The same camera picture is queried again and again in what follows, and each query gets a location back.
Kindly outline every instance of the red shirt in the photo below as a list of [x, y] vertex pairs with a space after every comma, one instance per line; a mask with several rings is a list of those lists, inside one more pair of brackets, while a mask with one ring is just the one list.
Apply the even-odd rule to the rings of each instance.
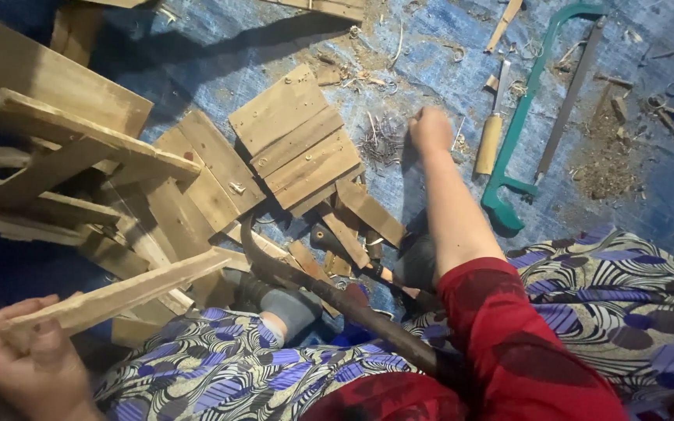
[[513, 266], [477, 258], [446, 273], [437, 289], [451, 342], [466, 350], [463, 369], [473, 374], [466, 390], [416, 373], [371, 375], [319, 399], [301, 419], [447, 420], [473, 412], [496, 421], [627, 419], [610, 384], [564, 349], [529, 305]]

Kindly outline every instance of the wooden chisel handle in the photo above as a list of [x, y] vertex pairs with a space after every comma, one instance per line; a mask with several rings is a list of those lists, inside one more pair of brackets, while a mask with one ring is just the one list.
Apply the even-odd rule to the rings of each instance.
[[502, 126], [503, 119], [500, 115], [491, 114], [485, 120], [485, 125], [482, 128], [482, 141], [478, 147], [478, 157], [475, 161], [476, 174], [490, 175], [493, 172]]

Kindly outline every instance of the patterned skirt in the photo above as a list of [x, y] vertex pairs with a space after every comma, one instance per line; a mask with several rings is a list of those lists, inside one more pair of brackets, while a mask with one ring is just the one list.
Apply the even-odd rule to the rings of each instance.
[[[530, 301], [568, 350], [624, 402], [674, 394], [674, 258], [603, 229], [507, 253]], [[405, 330], [435, 348], [443, 315]], [[95, 394], [108, 419], [297, 419], [361, 377], [418, 369], [381, 340], [353, 347], [279, 349], [254, 314], [207, 309], [171, 321], [108, 373]]]

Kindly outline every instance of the hand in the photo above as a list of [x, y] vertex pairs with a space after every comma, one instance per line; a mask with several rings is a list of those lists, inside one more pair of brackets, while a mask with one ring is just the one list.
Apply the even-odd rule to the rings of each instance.
[[443, 111], [425, 106], [410, 119], [410, 137], [421, 157], [452, 147], [452, 126]]
[[[0, 323], [56, 304], [51, 295], [0, 310]], [[57, 320], [38, 324], [23, 357], [0, 338], [0, 396], [37, 421], [102, 419], [90, 392], [88, 371]]]

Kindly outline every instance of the green hacksaw frame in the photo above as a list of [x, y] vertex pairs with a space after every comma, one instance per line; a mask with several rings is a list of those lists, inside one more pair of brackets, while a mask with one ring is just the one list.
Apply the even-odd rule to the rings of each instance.
[[519, 141], [519, 135], [524, 127], [524, 121], [527, 119], [527, 113], [529, 112], [529, 107], [532, 105], [532, 100], [540, 89], [540, 74], [545, 69], [545, 63], [550, 58], [550, 51], [556, 39], [557, 32], [569, 19], [582, 17], [584, 19], [597, 20], [606, 14], [607, 9], [602, 5], [586, 5], [579, 1], [574, 5], [564, 6], [550, 18], [548, 32], [545, 34], [545, 39], [542, 43], [543, 53], [532, 66], [532, 71], [529, 73], [529, 80], [527, 81], [527, 93], [521, 97], [514, 116], [511, 118], [511, 124], [509, 125], [509, 130], [506, 132], [506, 138], [503, 139], [503, 145], [501, 146], [501, 151], [498, 153], [496, 165], [493, 167], [491, 178], [482, 195], [481, 205], [488, 212], [491, 225], [503, 236], [513, 237], [518, 234], [524, 228], [524, 223], [517, 216], [511, 203], [504, 202], [498, 197], [498, 189], [500, 187], [507, 187], [512, 192], [520, 195], [537, 195], [537, 186], [508, 177], [506, 175], [506, 167], [509, 165], [511, 155], [514, 153], [514, 148], [516, 148]]

